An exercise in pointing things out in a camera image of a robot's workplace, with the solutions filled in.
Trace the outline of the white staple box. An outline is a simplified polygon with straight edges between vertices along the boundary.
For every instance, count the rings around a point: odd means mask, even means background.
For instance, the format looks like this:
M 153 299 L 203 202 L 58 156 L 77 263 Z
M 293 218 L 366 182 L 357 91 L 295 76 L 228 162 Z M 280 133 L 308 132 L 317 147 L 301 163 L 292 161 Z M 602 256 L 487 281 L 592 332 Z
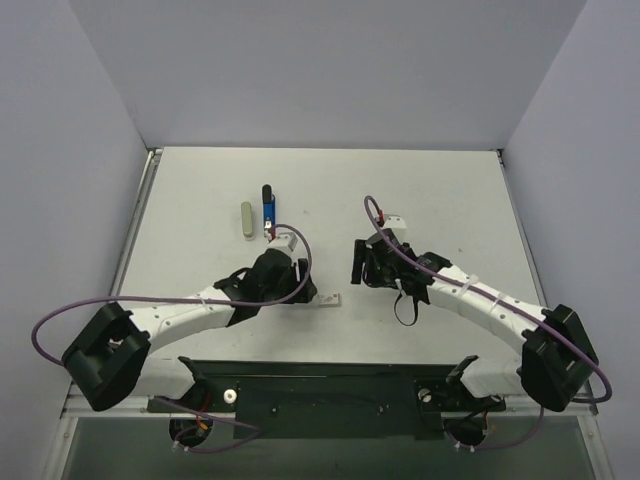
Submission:
M 341 295 L 339 293 L 318 295 L 319 307 L 339 307 L 341 303 Z

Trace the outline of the beige white stapler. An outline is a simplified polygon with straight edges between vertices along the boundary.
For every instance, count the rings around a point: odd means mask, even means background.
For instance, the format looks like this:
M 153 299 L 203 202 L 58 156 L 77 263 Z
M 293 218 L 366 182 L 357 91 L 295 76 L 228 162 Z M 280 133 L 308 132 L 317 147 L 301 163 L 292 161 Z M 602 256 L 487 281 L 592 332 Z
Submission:
M 249 201 L 241 203 L 241 228 L 246 239 L 254 236 L 253 209 Z

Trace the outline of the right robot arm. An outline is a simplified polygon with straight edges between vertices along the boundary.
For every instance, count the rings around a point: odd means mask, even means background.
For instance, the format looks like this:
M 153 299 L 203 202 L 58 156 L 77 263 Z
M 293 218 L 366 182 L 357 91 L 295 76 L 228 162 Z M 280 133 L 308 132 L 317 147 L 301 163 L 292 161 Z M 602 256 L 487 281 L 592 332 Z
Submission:
M 599 361 L 577 313 L 549 310 L 489 288 L 433 252 L 417 256 L 408 244 L 378 236 L 354 242 L 351 281 L 397 291 L 399 300 L 448 310 L 507 344 L 518 359 L 470 355 L 448 374 L 449 402 L 468 409 L 480 399 L 528 396 L 562 412 Z

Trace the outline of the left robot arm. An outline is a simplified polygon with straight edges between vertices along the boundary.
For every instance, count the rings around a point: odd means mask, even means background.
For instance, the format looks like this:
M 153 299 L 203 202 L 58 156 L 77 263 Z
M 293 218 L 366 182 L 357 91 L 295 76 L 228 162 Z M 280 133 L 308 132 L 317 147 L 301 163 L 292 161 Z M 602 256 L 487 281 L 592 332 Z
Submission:
M 136 387 L 149 355 L 206 330 L 227 328 L 265 306 L 308 304 L 317 294 L 312 261 L 268 249 L 203 291 L 164 304 L 127 310 L 118 302 L 98 309 L 62 356 L 64 368 L 95 411 L 108 410 Z

